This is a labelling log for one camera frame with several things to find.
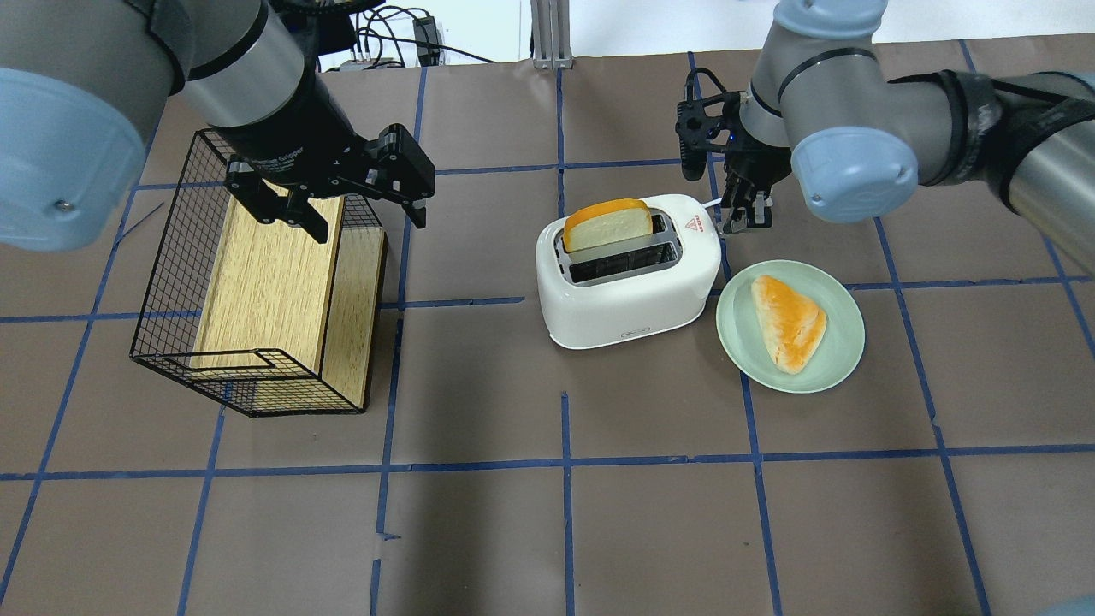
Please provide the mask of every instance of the toaster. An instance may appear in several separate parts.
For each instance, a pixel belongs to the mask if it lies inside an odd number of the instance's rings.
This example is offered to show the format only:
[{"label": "toaster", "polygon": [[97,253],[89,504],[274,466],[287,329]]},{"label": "toaster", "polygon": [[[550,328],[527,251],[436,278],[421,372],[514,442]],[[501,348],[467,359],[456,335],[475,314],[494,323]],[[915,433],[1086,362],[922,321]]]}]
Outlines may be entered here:
[{"label": "toaster", "polygon": [[548,333],[560,347],[595,349],[685,326],[703,313],[722,244],[700,201],[642,199],[654,233],[566,252],[566,218],[537,240],[537,286]]}]

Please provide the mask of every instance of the black wire basket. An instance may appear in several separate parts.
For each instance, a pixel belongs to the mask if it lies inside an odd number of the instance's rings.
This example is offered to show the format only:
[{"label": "black wire basket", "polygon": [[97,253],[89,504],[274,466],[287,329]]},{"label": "black wire basket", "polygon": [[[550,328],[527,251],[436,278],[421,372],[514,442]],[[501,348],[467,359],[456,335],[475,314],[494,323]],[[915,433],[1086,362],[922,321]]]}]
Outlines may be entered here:
[{"label": "black wire basket", "polygon": [[[232,149],[217,132],[195,132],[172,198],[129,357],[252,418],[364,412],[367,394],[361,404],[350,402],[280,349],[195,351],[221,229],[231,205],[231,195],[221,185],[231,154]],[[333,232],[355,226],[379,229],[381,224],[365,197],[347,195],[342,224]],[[209,356],[222,357],[217,359],[217,368],[199,368],[209,362],[197,360]]]}]

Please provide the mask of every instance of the black cable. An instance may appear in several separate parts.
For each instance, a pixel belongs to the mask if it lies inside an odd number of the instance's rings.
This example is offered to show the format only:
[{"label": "black cable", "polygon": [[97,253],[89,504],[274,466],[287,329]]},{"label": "black cable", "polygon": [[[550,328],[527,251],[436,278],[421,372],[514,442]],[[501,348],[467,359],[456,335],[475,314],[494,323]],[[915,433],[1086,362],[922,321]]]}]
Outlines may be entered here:
[{"label": "black cable", "polygon": [[[392,11],[392,13],[389,14],[389,15],[381,14],[384,11]],[[383,7],[377,7],[376,9],[369,9],[368,11],[362,11],[362,12],[372,13],[372,18],[379,19],[379,20],[390,20],[390,19],[394,18],[395,15],[404,15],[404,14],[407,15],[407,16],[410,16],[413,20],[418,19],[418,18],[415,16],[415,14],[412,11],[422,11],[423,13],[425,13],[425,16],[427,16],[427,18],[434,16],[426,9],[419,9],[418,7],[412,7],[410,9],[404,9],[403,7],[393,7],[391,4],[385,4]]]},{"label": "black cable", "polygon": [[425,40],[414,40],[412,38],[396,38],[394,36],[381,36],[381,35],[376,34],[376,33],[373,33],[373,36],[376,36],[377,38],[383,38],[383,39],[387,39],[387,40],[395,40],[396,43],[414,43],[416,45],[422,45],[423,47],[429,47],[430,49],[448,49],[449,51],[456,51],[457,54],[460,54],[461,56],[468,56],[469,58],[473,58],[473,59],[480,60],[482,62],[487,62],[487,63],[492,63],[492,65],[496,63],[494,60],[488,59],[488,58],[484,58],[483,56],[476,56],[475,54],[470,54],[468,51],[464,51],[463,49],[457,49],[456,47],[450,47],[448,45],[441,45],[439,43],[426,43]]},{"label": "black cable", "polygon": [[[354,32],[361,31],[361,13],[354,13]],[[365,58],[365,50],[361,49],[361,35],[357,35],[357,55]]]},{"label": "black cable", "polygon": [[[396,11],[393,14],[397,15],[397,14],[400,14],[400,12],[404,12],[404,13],[407,13],[408,15],[411,15],[411,19],[414,19],[414,13],[407,11],[406,9],[400,9],[399,7],[381,7],[380,10],[383,10],[385,8],[388,8],[388,9],[399,9],[399,11]],[[379,20],[380,23],[384,24],[384,27],[388,28],[388,33],[392,35],[392,40],[394,40],[395,39],[395,31],[392,30],[392,24],[388,23],[388,19],[389,18],[382,16],[380,14],[380,10],[377,10],[377,9],[372,10],[372,15],[369,18],[369,21],[365,22],[365,27],[367,30],[371,31],[372,30],[372,22]],[[373,36],[376,36],[377,38],[380,38],[380,34],[378,34],[376,31],[373,31]],[[395,45],[395,53],[400,57],[400,63],[403,65],[404,67],[406,67],[407,62],[406,62],[406,59],[403,57],[403,49],[397,44]]]},{"label": "black cable", "polygon": [[372,55],[372,48],[369,47],[369,34],[370,33],[372,34],[372,36],[377,37],[377,43],[380,45],[380,48],[377,49],[377,57],[376,57],[376,59],[372,60],[372,66],[377,66],[377,63],[380,61],[380,58],[382,58],[384,56],[384,39],[380,37],[380,34],[378,34],[377,31],[371,30],[371,28],[361,28],[361,30],[357,31],[357,35],[358,35],[359,39],[360,39],[360,36],[362,34],[365,35],[365,49],[366,49],[366,53],[368,53],[369,55]]},{"label": "black cable", "polygon": [[718,88],[718,91],[721,93],[725,93],[726,92],[726,88],[724,88],[723,86],[723,82],[719,81],[717,77],[715,77],[715,73],[711,72],[706,68],[699,67],[699,68],[695,68],[695,69],[689,71],[688,77],[684,78],[684,100],[685,101],[694,101],[695,100],[694,89],[695,89],[695,77],[698,74],[706,74],[707,78],[711,79],[712,83],[714,83],[715,86]]}]

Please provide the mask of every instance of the gray robot arm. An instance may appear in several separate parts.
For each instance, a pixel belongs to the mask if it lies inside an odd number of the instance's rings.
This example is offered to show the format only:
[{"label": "gray robot arm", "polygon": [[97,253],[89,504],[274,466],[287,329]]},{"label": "gray robot arm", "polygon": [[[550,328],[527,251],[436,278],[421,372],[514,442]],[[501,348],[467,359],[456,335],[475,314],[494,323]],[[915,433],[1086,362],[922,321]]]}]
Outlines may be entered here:
[{"label": "gray robot arm", "polygon": [[10,0],[0,2],[0,242],[94,240],[180,90],[238,152],[226,187],[260,221],[325,241],[308,198],[354,191],[425,224],[415,201],[434,194],[429,158],[400,125],[372,140],[355,133],[266,0]]},{"label": "gray robot arm", "polygon": [[[782,0],[749,91],[687,93],[678,107],[685,176],[702,174],[696,152],[726,152],[723,206],[728,225],[741,222],[733,230],[771,224],[762,201],[787,171],[809,209],[834,222],[891,211],[918,184],[982,179],[1095,270],[1095,74],[940,71],[887,82],[871,43],[885,9],[886,0]],[[716,102],[722,116],[702,113]],[[713,144],[724,128],[735,139]]]}]

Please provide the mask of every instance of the light green plate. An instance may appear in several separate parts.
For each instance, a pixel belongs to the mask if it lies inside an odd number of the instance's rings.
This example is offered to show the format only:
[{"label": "light green plate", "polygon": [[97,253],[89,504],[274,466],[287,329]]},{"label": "light green plate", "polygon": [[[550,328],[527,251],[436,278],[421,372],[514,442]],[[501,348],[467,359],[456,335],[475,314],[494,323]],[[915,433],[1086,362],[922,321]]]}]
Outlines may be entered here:
[{"label": "light green plate", "polygon": [[[797,375],[776,369],[764,349],[751,289],[763,274],[817,301],[829,318],[821,345]],[[798,260],[764,260],[738,271],[718,298],[715,324],[723,349],[741,372],[761,385],[789,394],[822,392],[848,379],[866,342],[863,315],[848,289],[829,274]]]}]

